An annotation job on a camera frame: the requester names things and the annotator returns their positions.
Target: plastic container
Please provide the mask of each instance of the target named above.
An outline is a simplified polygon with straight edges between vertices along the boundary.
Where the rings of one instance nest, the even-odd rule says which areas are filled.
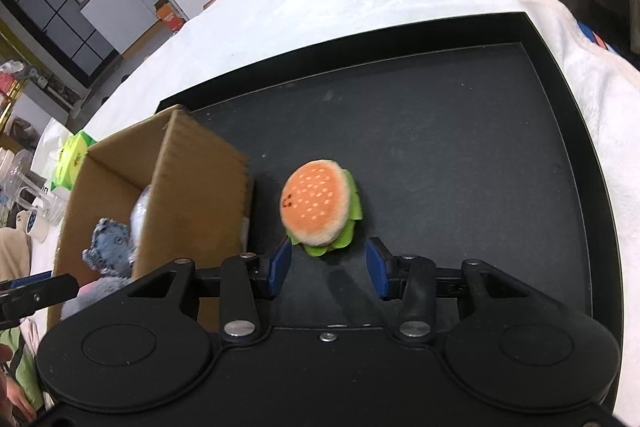
[[[33,156],[27,150],[22,150],[14,155],[13,152],[0,148],[0,185],[6,197],[15,201],[31,212],[42,214],[50,224],[56,225],[65,214],[66,202],[55,194],[45,192],[38,187],[28,176],[31,172]],[[26,193],[42,202],[39,208],[34,203],[24,199]]]

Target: metal screw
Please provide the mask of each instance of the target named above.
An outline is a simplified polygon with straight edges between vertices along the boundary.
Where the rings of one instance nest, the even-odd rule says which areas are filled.
[[[225,333],[232,337],[246,337],[255,331],[255,324],[249,321],[231,321],[225,324]]]
[[[338,340],[338,335],[331,333],[330,331],[323,331],[320,333],[320,340],[323,342],[335,342]]]
[[[422,321],[403,322],[399,329],[406,337],[423,337],[431,333],[431,326]]]

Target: blue plush toy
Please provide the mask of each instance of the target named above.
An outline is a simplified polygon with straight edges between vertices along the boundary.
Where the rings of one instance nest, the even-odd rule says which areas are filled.
[[[91,236],[91,248],[82,252],[82,260],[102,275],[129,278],[135,253],[129,244],[129,227],[103,217]]]

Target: toy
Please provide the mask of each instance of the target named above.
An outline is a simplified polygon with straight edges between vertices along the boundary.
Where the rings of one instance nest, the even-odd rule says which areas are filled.
[[[131,282],[131,279],[123,279],[121,277],[103,277],[97,281],[85,284],[80,288],[78,297],[68,300],[62,305],[60,318],[66,319],[71,315],[78,313],[100,299],[104,299],[107,295],[124,288]]]
[[[86,265],[102,275],[131,277],[135,248],[129,244],[129,227],[103,217],[91,236],[91,248],[82,252]]]
[[[362,219],[351,173],[331,160],[303,165],[284,185],[280,217],[292,243],[302,243],[312,257],[347,247]]]

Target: floor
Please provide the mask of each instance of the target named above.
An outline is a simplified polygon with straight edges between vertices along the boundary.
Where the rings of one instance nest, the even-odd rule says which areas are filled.
[[[107,96],[111,96],[118,89],[118,86],[122,83],[122,78],[127,74],[133,73],[149,55],[153,54],[173,35],[171,30],[162,23],[153,26],[149,33],[149,35],[145,34],[134,42],[132,47],[123,54],[124,60],[119,67],[90,95],[78,116],[73,119],[70,118],[66,122],[69,130],[78,132],[84,128],[87,122],[91,120],[91,117],[100,109],[102,100]]]

